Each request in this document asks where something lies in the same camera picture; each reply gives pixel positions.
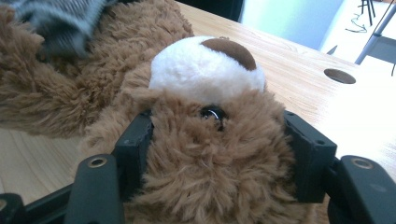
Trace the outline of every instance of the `black cable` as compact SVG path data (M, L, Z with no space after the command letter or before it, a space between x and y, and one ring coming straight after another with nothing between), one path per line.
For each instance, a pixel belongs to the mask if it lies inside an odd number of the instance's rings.
M348 30L348 31L350 31L350 32L354 32L354 33L367 33L367 29L366 29L366 27L364 26L364 24L363 24L363 26L360 26L360 25L358 25L358 24L356 23L356 21L359 19L359 17L360 17L361 15L355 13L355 16L356 16L356 18L353 18L353 19L350 20L350 21L351 21L354 25L356 25L357 27L361 28L361 30L350 30L350 29L347 29L347 28L346 28L346 30Z

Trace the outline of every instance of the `white patch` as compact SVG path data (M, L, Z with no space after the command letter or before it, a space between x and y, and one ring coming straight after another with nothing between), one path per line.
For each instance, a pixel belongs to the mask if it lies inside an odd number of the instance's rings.
M201 45L211 38L185 38L161 51L151 63L148 87L209 104L219 104L245 90L263 92L265 77L260 66L248 71L226 54Z

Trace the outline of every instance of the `stuffed animal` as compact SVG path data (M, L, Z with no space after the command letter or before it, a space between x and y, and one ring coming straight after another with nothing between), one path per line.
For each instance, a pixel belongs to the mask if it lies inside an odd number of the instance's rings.
M117 4L87 59L36 58L42 38L0 12L0 126L81 135L82 157L110 153L140 112L154 125L133 223L319 223L293 197L284 106L249 51L193 36L171 0Z

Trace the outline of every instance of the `round hole in table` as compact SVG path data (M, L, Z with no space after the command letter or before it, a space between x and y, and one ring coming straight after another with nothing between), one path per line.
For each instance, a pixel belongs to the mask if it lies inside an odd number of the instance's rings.
M338 69L334 69L334 68L325 69L324 74L327 77L331 78L332 80L340 83L354 84L356 82L356 79L352 75Z

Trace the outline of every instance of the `wall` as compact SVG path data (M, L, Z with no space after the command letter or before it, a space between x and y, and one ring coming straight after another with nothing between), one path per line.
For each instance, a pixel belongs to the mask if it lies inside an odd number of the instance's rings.
M239 21L321 50L343 0L245 0Z

